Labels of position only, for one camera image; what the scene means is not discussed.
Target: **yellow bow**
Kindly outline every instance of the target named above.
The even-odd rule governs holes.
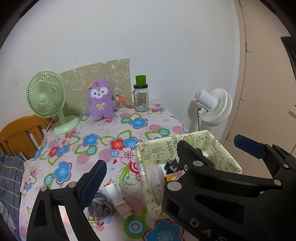
[[[100,109],[101,109],[101,108],[104,109],[103,105],[105,105],[105,102],[103,102],[102,104],[97,104],[97,107],[100,107]]]

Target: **white fan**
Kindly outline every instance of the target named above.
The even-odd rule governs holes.
[[[220,125],[230,115],[232,98],[224,89],[214,89],[209,93],[198,89],[193,99],[202,106],[198,113],[199,119],[209,126]]]

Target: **green lid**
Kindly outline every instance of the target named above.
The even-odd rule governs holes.
[[[136,75],[136,85],[146,85],[146,75]]]

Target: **purple plush toy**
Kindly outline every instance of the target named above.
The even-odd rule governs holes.
[[[87,101],[90,103],[89,112],[92,114],[93,121],[115,116],[116,102],[112,100],[112,89],[107,80],[101,79],[93,84],[89,89]]]

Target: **door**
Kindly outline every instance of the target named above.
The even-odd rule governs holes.
[[[259,0],[240,0],[240,4],[246,26],[245,78],[224,146],[245,175],[269,178],[264,162],[237,149],[233,139],[241,134],[292,152],[296,144],[296,82],[281,41],[290,34]]]

